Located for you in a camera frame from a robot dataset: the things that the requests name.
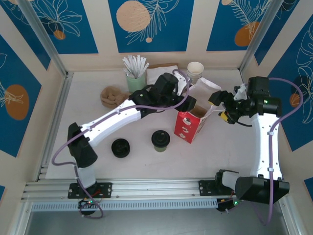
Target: brown cloth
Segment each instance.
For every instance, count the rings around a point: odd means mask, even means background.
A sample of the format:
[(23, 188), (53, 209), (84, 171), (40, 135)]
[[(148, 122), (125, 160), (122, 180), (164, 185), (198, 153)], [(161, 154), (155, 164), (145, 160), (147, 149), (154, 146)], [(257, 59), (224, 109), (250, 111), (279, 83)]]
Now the brown cloth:
[(106, 87), (100, 94), (103, 106), (115, 109), (118, 105), (128, 99), (130, 93), (123, 93), (116, 87)]

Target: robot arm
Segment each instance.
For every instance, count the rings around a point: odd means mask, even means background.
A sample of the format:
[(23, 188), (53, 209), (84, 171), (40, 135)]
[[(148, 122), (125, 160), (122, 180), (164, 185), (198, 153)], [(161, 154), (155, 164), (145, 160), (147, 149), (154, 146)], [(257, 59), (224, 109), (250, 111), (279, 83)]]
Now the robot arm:
[[(282, 181), (278, 162), (278, 127), (270, 133), (271, 126), (281, 116), (281, 101), (269, 95), (269, 80), (265, 77), (249, 79), (247, 98), (243, 99), (244, 85), (237, 89), (234, 96), (227, 91), (218, 91), (209, 99), (213, 105), (223, 103), (225, 111), (219, 116), (229, 124), (238, 123), (242, 116), (251, 118), (255, 131), (255, 162), (249, 177), (240, 177), (239, 173), (220, 170), (222, 185), (233, 189), (239, 199), (260, 203), (269, 203), (269, 172), (273, 172), (274, 197), (279, 200), (289, 192), (289, 183)], [(272, 135), (273, 168), (269, 168), (269, 138)]]
[[(68, 145), (71, 155), (75, 158), (79, 178), (85, 188), (96, 183), (94, 166), (97, 155), (93, 150), (105, 137), (120, 129), (121, 127), (144, 118), (148, 114), (155, 113), (157, 109), (136, 107), (153, 106), (157, 108), (170, 107), (180, 103), (183, 99), (182, 91), (187, 81), (178, 72), (175, 75), (165, 73), (161, 75), (154, 85), (148, 85), (142, 90), (135, 91), (120, 106), (102, 117), (89, 123), (78, 126), (73, 123), (68, 128), (67, 140), (73, 138), (80, 132), (89, 130)], [(178, 106), (178, 111), (190, 111), (194, 108), (196, 100), (188, 96), (183, 104)]]

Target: black cup lid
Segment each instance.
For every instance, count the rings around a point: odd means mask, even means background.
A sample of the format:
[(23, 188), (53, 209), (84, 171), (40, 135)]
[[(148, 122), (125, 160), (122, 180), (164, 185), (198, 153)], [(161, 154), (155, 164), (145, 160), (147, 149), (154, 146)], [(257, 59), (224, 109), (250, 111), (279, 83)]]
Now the black cup lid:
[(128, 141), (125, 139), (115, 140), (111, 146), (111, 149), (113, 154), (118, 158), (125, 158), (131, 150)]
[(166, 131), (156, 131), (152, 134), (151, 141), (155, 147), (164, 148), (170, 143), (170, 135)]

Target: white paper cup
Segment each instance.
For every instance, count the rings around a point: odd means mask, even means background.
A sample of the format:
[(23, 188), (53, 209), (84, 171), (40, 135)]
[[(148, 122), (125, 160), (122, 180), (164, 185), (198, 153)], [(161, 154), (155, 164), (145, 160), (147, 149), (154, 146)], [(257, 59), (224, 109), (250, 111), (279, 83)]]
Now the white paper cup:
[(187, 66), (187, 75), (192, 79), (192, 83), (195, 84), (199, 78), (202, 77), (204, 70), (203, 64), (199, 62), (190, 62)]

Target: white table surface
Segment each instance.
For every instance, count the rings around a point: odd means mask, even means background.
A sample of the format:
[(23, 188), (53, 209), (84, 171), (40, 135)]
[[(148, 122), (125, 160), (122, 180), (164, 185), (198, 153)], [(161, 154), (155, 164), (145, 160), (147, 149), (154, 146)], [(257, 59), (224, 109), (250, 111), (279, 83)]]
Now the white table surface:
[[(203, 76), (232, 91), (242, 83), (238, 70), (205, 70)], [(75, 72), (62, 115), (53, 153), (67, 140), (70, 124), (90, 122), (110, 109), (102, 106), (100, 93), (106, 86), (127, 90), (122, 71)], [(214, 112), (192, 144), (174, 134), (176, 110), (151, 114), (122, 127), (94, 148), (98, 155), (95, 163), (98, 179), (153, 179), (153, 178), (205, 178), (214, 177), (219, 169), (230, 169), (249, 175), (254, 161), (253, 128), (229, 125), (218, 112)], [(249, 118), (242, 122), (249, 124)], [(170, 134), (171, 142), (163, 153), (154, 150), (151, 135), (156, 130)], [(119, 159), (111, 151), (115, 139), (124, 138), (131, 146), (130, 154)], [(68, 149), (57, 157), (57, 162), (73, 161)], [(46, 179), (72, 179), (72, 166), (49, 164)]]

